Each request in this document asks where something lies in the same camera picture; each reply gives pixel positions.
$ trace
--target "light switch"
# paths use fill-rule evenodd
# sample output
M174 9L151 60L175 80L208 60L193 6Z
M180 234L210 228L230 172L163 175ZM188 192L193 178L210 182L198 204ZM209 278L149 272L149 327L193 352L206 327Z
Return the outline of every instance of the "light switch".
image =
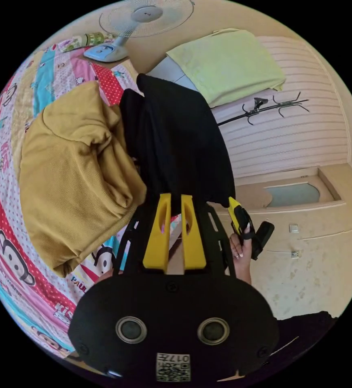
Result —
M290 233L299 233L299 226L297 224L290 224L289 225L289 232Z

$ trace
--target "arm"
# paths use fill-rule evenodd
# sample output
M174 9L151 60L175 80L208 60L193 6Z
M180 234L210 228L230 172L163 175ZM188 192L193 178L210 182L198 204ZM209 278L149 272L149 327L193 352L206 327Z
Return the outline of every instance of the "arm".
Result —
M250 232L250 225L245 229L245 233ZM237 234L230 236L230 247L233 254L235 274L238 279L243 280L248 284L252 284L250 277L250 262L252 259L252 241L245 240L241 246Z

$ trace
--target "camera lens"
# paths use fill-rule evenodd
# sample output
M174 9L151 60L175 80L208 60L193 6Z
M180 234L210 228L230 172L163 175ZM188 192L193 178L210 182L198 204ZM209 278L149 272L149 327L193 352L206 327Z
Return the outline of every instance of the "camera lens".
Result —
M198 338L207 345L219 345L229 336L230 328L221 318L209 318L203 321L197 330Z
M118 337L128 344L138 344L146 337L145 324L134 316L126 316L115 327Z

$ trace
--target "pillow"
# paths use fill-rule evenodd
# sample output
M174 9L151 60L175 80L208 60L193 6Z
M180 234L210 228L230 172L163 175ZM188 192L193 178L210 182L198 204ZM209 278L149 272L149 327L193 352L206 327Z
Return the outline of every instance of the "pillow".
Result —
M184 43L171 57L213 108L264 89L281 90L285 75L250 32L228 28Z

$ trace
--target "sticker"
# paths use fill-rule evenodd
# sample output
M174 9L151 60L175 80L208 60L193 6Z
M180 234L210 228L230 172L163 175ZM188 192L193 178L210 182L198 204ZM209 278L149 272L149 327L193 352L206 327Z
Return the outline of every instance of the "sticker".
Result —
M157 381L191 381L191 363L189 354L157 353Z

